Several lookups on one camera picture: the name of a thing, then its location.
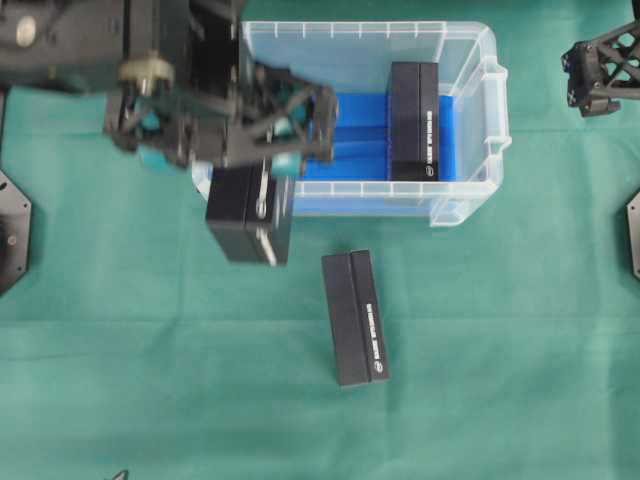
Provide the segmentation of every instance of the green cloth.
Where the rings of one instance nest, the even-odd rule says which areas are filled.
[[[640,283],[624,205],[640,103],[585,121],[560,56],[628,0],[254,0],[266,20],[474,20],[510,71],[503,186],[464,225],[296,219],[231,266],[189,175],[100,133],[104,99],[16,91],[2,166],[35,205],[0,299],[0,476],[640,476]],[[320,257],[371,249],[393,378],[340,390]]]

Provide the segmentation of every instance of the black rectangular box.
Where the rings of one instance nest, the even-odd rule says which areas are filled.
[[[394,62],[389,95],[391,179],[438,181],[438,64]]]
[[[368,251],[322,258],[338,383],[360,385],[389,379]]]
[[[207,224],[232,262],[284,265],[295,182],[273,178],[271,165],[217,169],[207,204]]]

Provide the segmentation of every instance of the blue foam insert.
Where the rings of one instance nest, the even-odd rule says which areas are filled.
[[[388,171],[387,95],[338,94],[340,113],[334,162],[307,163],[303,180],[386,181]],[[440,97],[440,178],[454,181],[453,97]]]

